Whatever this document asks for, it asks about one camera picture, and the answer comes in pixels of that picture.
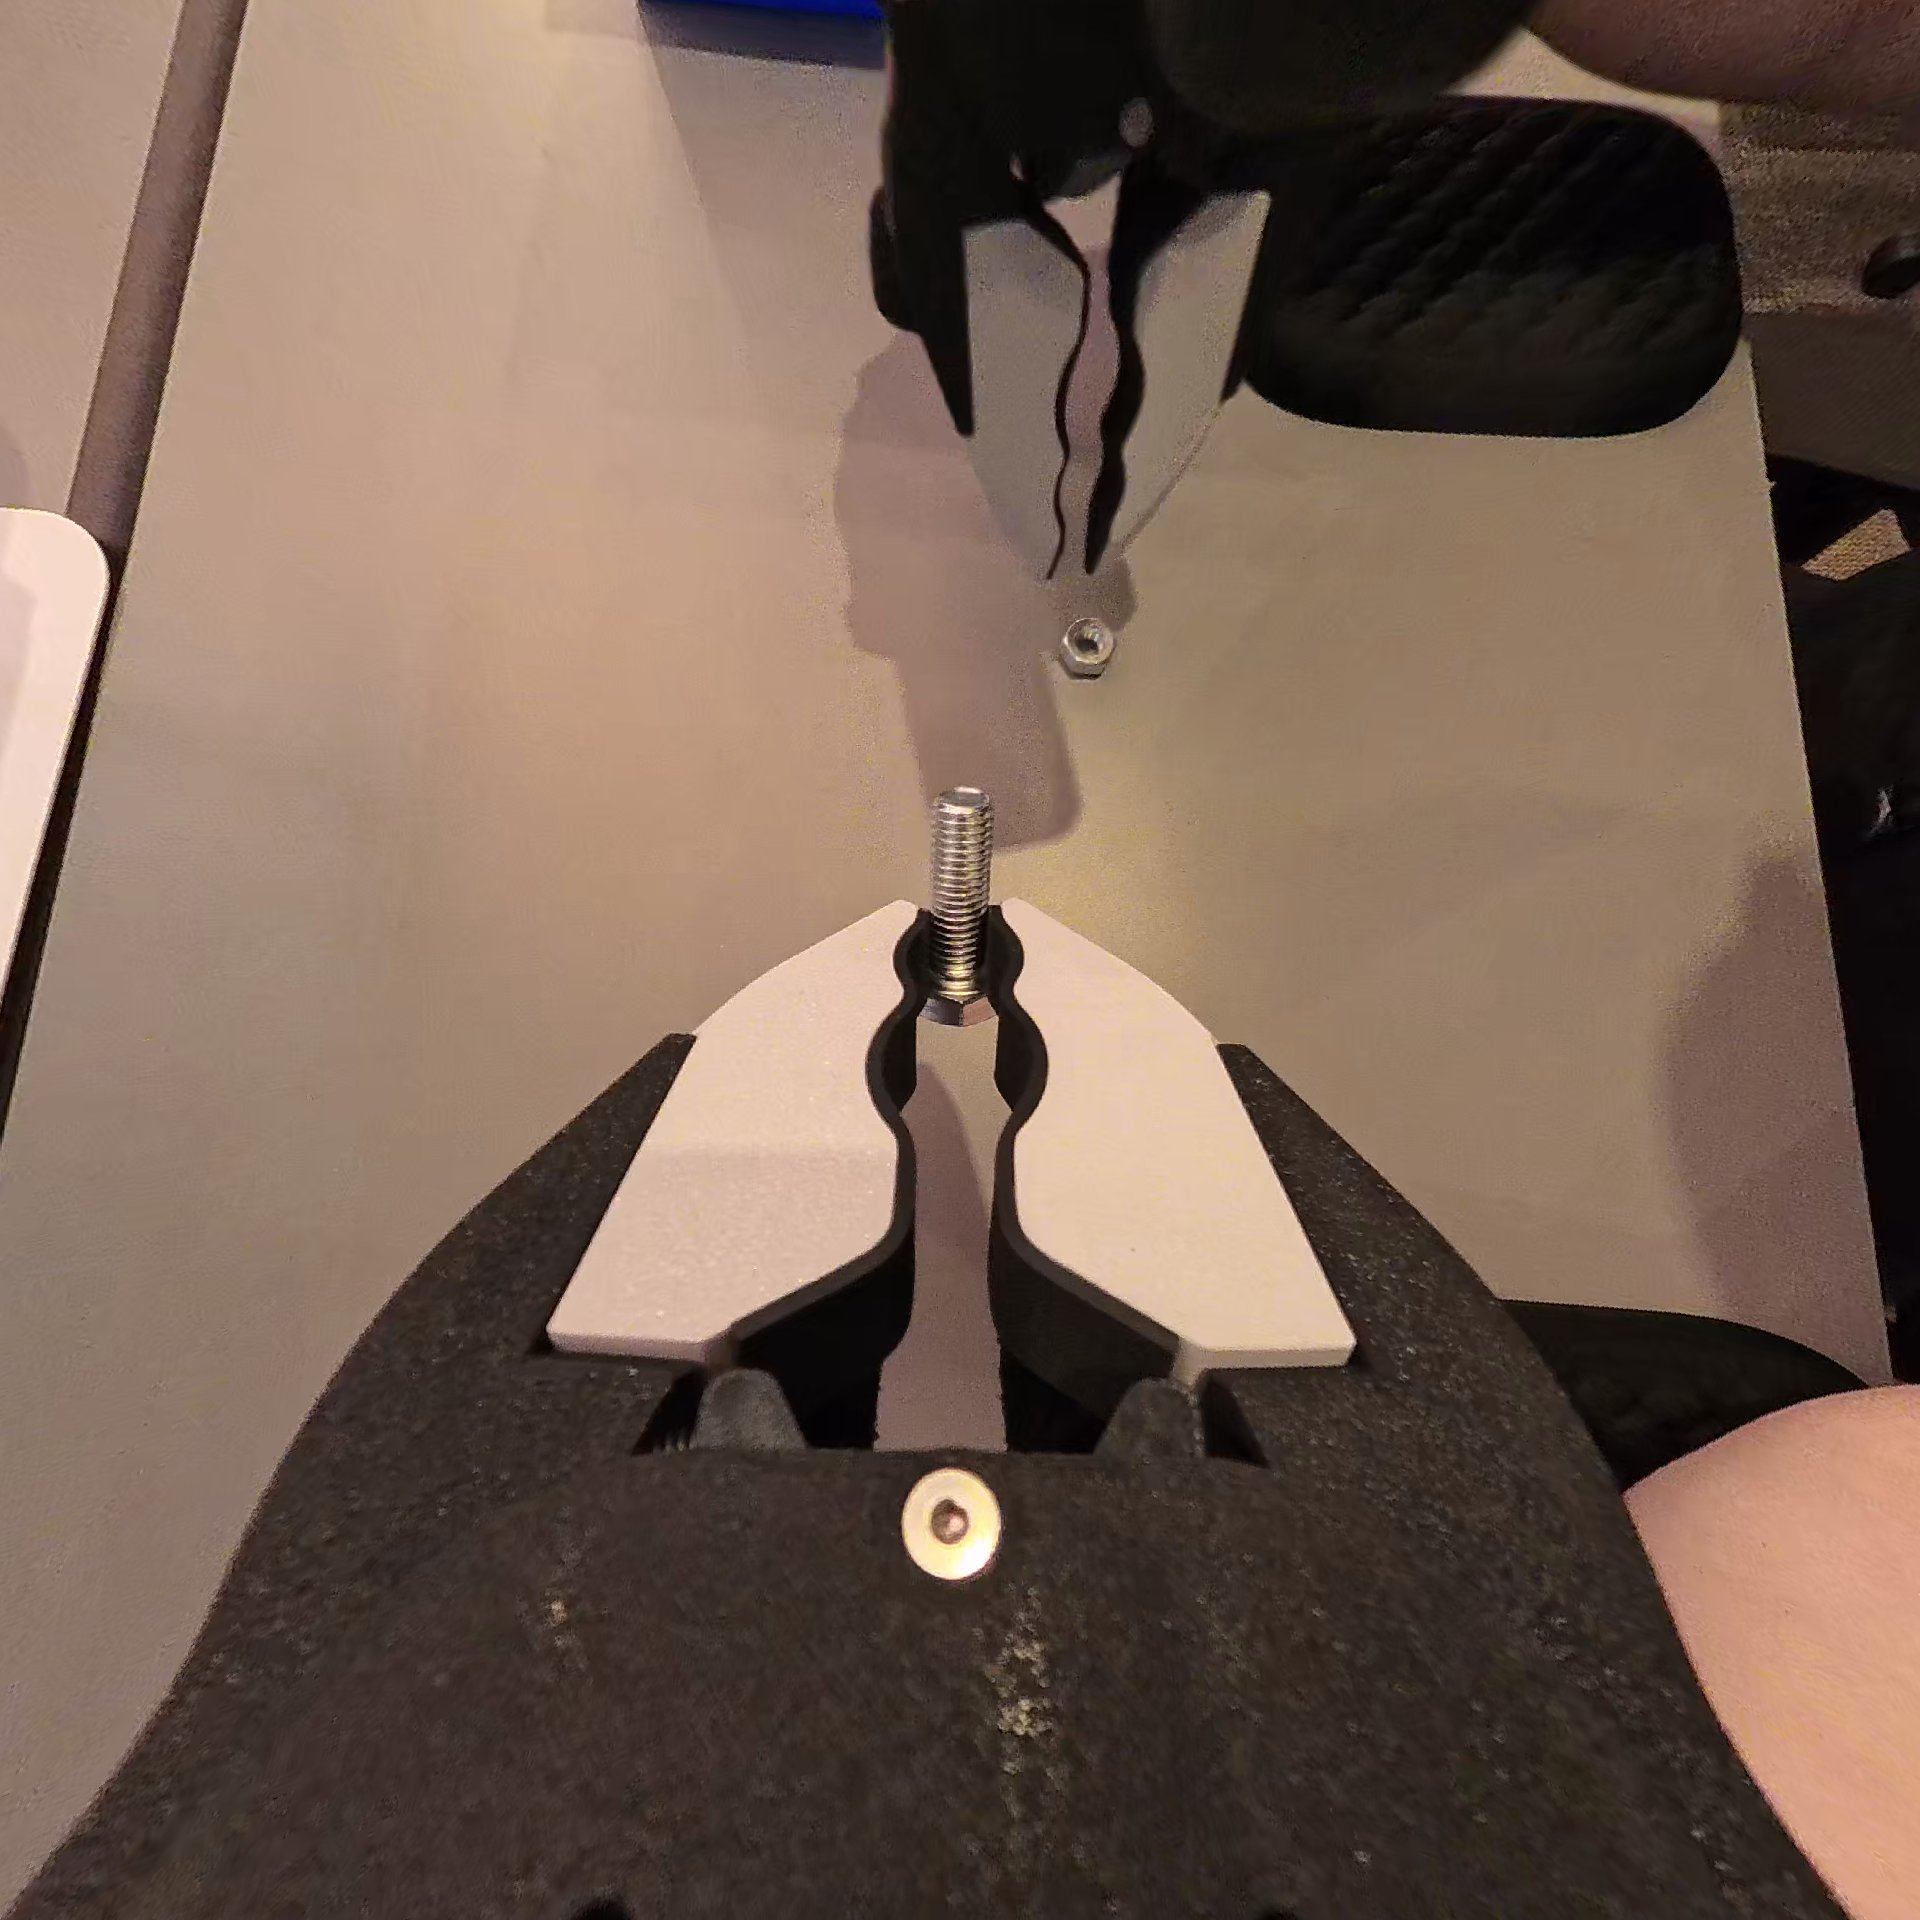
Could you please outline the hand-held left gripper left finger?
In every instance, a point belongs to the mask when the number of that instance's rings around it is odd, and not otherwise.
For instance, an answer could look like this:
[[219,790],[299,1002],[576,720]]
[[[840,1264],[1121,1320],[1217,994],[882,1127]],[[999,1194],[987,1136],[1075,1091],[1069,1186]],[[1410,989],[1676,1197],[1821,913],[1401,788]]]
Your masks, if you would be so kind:
[[917,919],[887,901],[695,1027],[549,1317],[555,1351],[730,1362],[897,1249],[913,1175],[882,1043],[917,1020]]

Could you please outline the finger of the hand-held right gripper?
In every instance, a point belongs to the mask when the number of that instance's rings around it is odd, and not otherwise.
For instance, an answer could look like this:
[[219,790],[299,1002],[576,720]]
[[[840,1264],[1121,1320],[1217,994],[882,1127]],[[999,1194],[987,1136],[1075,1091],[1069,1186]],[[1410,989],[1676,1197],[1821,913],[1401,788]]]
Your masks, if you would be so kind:
[[1083,531],[1093,573],[1160,513],[1238,387],[1267,189],[1124,185],[1107,250],[1117,372]]
[[1092,329],[1092,268],[1027,209],[964,230],[970,460],[1004,535],[1049,580],[1065,556],[1069,391]]

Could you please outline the person's right forearm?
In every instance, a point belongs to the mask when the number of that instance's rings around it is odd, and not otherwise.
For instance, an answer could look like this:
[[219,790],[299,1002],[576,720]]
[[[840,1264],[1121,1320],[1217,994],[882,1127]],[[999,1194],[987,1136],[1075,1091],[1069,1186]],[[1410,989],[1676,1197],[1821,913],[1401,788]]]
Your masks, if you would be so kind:
[[1635,91],[1918,118],[1918,4],[1538,4],[1525,26]]

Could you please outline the steel hex bolt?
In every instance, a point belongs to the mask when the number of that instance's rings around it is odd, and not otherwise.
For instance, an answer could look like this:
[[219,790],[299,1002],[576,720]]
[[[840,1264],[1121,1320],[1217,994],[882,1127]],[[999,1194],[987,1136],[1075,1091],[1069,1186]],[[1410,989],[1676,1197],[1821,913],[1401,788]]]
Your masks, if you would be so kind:
[[948,1027],[992,1020],[983,983],[992,839],[995,804],[983,788],[961,782],[935,796],[920,1016]]

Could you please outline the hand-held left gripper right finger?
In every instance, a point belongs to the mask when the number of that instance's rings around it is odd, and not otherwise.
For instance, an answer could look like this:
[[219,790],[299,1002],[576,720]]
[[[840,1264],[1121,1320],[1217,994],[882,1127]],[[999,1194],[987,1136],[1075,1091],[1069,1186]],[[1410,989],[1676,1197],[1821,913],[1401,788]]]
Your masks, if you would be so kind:
[[1030,901],[995,918],[1004,1351],[1030,1371],[1341,1367],[1354,1333],[1205,1021]]

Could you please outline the person's left forearm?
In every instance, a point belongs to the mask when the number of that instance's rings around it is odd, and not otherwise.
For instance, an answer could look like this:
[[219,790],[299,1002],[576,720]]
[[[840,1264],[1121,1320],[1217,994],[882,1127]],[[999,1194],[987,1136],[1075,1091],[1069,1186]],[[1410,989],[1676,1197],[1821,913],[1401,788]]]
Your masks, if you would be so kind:
[[1626,1491],[1713,1717],[1848,1916],[1918,1916],[1918,1387],[1768,1414]]

